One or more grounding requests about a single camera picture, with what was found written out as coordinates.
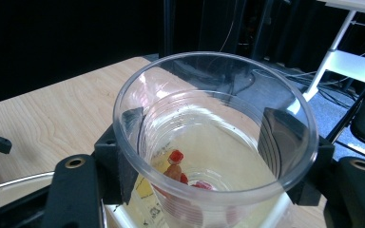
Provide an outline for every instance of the clear plastic cup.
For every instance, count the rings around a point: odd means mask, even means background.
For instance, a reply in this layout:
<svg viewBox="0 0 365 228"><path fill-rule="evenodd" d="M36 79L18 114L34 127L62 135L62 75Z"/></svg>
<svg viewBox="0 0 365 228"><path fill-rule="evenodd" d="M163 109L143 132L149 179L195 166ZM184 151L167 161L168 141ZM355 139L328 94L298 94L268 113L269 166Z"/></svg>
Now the clear plastic cup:
<svg viewBox="0 0 365 228"><path fill-rule="evenodd" d="M224 53L173 55L136 72L117 98L114 130L169 227L233 227L296 184L317 154L300 92L268 67ZM164 174L175 150L188 183Z"/></svg>

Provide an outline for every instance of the floor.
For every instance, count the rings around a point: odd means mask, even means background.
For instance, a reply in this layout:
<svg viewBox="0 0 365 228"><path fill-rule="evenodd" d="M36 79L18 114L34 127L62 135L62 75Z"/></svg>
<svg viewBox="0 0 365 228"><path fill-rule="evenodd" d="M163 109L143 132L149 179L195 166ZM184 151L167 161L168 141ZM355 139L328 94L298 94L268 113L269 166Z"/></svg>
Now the floor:
<svg viewBox="0 0 365 228"><path fill-rule="evenodd" d="M154 61L158 59L158 55L147 55L145 58L149 61ZM307 88L304 83L309 83L313 78L312 74L305 74L298 69L286 68L282 64L273 64L266 60L262 63L273 70L288 76L288 79L290 79L301 92ZM331 132L337 122L345 115L349 106L354 103L353 99L351 99L348 95L344 95L339 87L336 86L337 82L328 82L325 84L328 85L321 86L329 87L330 89L320 87L319 92L309 101L310 107L314 111L316 117L318 133L322 137L326 137ZM357 150L365 154L365 143L356 139L350 132L349 128L344 129L337 141L347 144L353 148L357 148ZM349 156L365 159L365 156L357 154L338 143L335 143L335 146L336 152L334 154L334 159L337 161L340 158Z"/></svg>

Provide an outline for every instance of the white table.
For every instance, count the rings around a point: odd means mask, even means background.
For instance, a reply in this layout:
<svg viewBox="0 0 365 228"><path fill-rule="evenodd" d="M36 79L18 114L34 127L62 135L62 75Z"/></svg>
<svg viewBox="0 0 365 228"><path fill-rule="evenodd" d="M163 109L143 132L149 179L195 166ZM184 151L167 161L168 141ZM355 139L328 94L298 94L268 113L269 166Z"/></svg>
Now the white table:
<svg viewBox="0 0 365 228"><path fill-rule="evenodd" d="M318 83L322 78L325 70L331 70L335 73L348 76L365 83L365 58L337 50L343 35L348 27L353 23L355 14L359 12L365 13L365 0L318 0L326 2L326 6L349 10L342 27L336 35L334 42L331 44L324 59L319 66L313 82L303 93L306 101L310 101L318 92Z"/></svg>

